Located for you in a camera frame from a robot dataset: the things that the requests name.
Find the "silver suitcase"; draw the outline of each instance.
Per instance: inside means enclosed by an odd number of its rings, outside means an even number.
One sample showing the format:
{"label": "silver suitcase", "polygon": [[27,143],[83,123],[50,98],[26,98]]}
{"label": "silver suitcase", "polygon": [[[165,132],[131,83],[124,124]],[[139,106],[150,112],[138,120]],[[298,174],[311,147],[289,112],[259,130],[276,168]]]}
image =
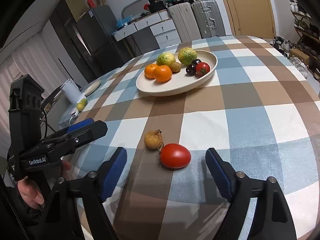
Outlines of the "silver suitcase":
{"label": "silver suitcase", "polygon": [[219,7],[215,0],[201,0],[192,5],[202,38],[226,36]]}
{"label": "silver suitcase", "polygon": [[180,3],[168,8],[181,42],[201,39],[201,34],[190,3]]}

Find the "white curtain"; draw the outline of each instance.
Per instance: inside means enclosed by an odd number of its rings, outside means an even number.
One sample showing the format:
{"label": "white curtain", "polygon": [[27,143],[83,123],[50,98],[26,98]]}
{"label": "white curtain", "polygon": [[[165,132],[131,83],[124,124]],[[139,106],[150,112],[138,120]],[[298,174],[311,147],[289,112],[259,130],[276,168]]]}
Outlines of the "white curtain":
{"label": "white curtain", "polygon": [[9,128],[9,93],[11,82],[29,74],[45,90],[46,98],[68,77],[60,70],[39,33],[21,44],[0,64],[0,156],[6,157],[11,143]]}
{"label": "white curtain", "polygon": [[9,68],[13,64],[12,58],[8,57],[0,65],[0,156],[5,158],[11,143],[8,109],[10,85],[14,79]]}
{"label": "white curtain", "polygon": [[21,44],[13,53],[12,59],[25,74],[29,74],[45,90],[46,98],[67,79],[47,50],[39,33]]}

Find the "human hand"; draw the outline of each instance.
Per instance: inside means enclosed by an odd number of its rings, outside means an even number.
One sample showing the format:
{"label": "human hand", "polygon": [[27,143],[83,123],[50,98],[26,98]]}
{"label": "human hand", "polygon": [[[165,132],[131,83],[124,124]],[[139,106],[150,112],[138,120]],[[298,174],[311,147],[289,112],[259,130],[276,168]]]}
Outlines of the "human hand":
{"label": "human hand", "polygon": [[[71,169],[72,165],[70,162],[65,160],[62,161],[61,176],[67,177],[67,171]],[[36,186],[35,182],[28,177],[18,181],[18,190],[22,199],[32,208],[38,209],[38,205],[44,203],[43,195]]]}

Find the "checkered tablecloth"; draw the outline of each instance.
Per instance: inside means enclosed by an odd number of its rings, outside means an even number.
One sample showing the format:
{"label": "checkered tablecloth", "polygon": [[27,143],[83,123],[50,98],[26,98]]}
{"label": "checkered tablecloth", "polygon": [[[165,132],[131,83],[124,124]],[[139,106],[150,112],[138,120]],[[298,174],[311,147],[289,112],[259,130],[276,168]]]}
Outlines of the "checkered tablecloth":
{"label": "checkered tablecloth", "polygon": [[[139,93],[135,83],[144,67],[164,51],[176,53],[183,47],[214,53],[214,76],[180,95]],[[319,217],[320,101],[299,71],[264,40],[214,37],[146,53],[103,76],[88,99],[77,122],[103,120],[108,132],[69,157],[70,175],[78,178],[97,170],[119,146],[127,150],[116,190],[104,203],[120,239],[213,238],[228,203],[205,164],[210,147],[251,178],[277,178],[298,238],[305,239],[314,228]],[[145,133],[157,129],[165,144],[190,150],[189,166],[164,170],[157,152],[145,149]],[[252,199],[239,239],[247,238],[255,204]],[[81,222],[88,229],[81,206],[79,201]]]}

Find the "wooden door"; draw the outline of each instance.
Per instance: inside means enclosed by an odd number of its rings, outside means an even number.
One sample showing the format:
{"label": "wooden door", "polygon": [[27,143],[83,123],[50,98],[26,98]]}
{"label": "wooden door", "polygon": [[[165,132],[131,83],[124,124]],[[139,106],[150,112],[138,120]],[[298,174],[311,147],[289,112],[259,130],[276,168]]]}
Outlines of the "wooden door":
{"label": "wooden door", "polygon": [[274,19],[270,0],[224,0],[235,35],[273,38]]}

